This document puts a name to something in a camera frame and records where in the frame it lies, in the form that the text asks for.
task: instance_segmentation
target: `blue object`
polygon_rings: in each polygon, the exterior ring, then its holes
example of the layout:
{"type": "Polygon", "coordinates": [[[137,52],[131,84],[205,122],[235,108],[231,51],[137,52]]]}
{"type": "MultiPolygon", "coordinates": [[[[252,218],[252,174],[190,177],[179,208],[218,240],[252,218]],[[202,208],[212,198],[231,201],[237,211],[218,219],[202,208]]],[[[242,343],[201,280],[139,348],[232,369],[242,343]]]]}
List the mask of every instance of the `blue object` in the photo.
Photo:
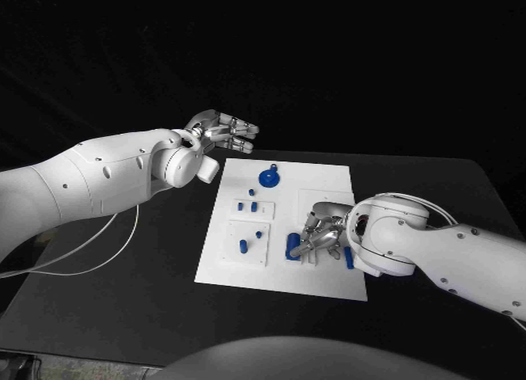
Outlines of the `blue object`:
{"type": "Polygon", "coordinates": [[[271,168],[260,174],[260,184],[265,188],[273,188],[280,183],[280,175],[277,174],[277,164],[271,164],[271,168]]]}
{"type": "Polygon", "coordinates": [[[239,241],[239,252],[247,253],[248,252],[248,242],[245,240],[239,241]]]}
{"type": "Polygon", "coordinates": [[[352,248],[345,247],[346,268],[353,269],[352,248]]]}
{"type": "Polygon", "coordinates": [[[288,243],[286,248],[286,258],[291,261],[300,261],[300,256],[291,257],[290,252],[294,247],[300,246],[300,235],[293,233],[288,235],[288,243]]]}

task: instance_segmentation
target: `white board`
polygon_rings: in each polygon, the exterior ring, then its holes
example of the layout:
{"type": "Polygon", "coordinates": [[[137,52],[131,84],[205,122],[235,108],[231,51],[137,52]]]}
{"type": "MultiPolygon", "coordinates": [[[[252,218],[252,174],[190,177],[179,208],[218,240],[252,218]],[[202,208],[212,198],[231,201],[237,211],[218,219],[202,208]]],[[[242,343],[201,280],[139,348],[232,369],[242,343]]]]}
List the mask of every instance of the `white board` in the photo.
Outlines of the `white board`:
{"type": "Polygon", "coordinates": [[[334,260],[323,249],[313,263],[309,257],[301,261],[286,259],[287,236],[301,233],[306,213],[320,201],[353,205],[347,166],[229,158],[195,282],[366,301],[363,272],[347,269],[343,254],[340,260],[334,260]],[[271,164],[277,164],[280,184],[264,188],[258,176],[271,164]],[[250,189],[255,190],[254,196],[250,196],[250,189]],[[238,211],[238,201],[244,203],[242,211],[238,211]],[[251,213],[254,201],[258,207],[251,213]],[[252,229],[262,226],[267,226],[265,239],[262,236],[257,239],[251,236],[252,229]],[[241,239],[248,241],[245,254],[239,252],[241,239]]]}

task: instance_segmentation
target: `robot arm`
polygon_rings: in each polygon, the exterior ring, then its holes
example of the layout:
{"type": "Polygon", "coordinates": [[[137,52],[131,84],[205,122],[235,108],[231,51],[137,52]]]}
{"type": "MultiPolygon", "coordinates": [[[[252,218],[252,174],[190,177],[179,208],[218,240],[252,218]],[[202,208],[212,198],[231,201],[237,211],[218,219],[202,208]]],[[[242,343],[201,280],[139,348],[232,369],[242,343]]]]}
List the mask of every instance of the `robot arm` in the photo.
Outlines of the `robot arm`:
{"type": "Polygon", "coordinates": [[[466,224],[428,229],[425,207],[395,196],[360,202],[336,218],[334,225],[317,232],[313,226],[320,224],[320,207],[326,207],[324,203],[314,205],[293,257],[333,245],[346,231],[358,253],[353,266],[363,272],[409,276],[419,266],[441,289],[526,321],[525,242],[466,224]]]}
{"type": "Polygon", "coordinates": [[[117,214],[198,176],[211,183],[215,145],[251,153],[258,127],[208,110],[185,129],[78,143],[45,162],[0,172],[0,262],[32,236],[74,220],[117,214]]]}

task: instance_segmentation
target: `black background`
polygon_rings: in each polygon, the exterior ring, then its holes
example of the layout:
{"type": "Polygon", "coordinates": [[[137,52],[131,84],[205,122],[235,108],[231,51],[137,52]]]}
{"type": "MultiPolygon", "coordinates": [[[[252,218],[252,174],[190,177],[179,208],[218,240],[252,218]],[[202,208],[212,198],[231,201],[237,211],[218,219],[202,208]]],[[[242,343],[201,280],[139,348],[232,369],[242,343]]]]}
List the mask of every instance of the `black background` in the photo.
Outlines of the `black background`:
{"type": "Polygon", "coordinates": [[[0,167],[213,108],[258,149],[473,159],[526,237],[525,7],[169,6],[0,1],[0,167]]]}

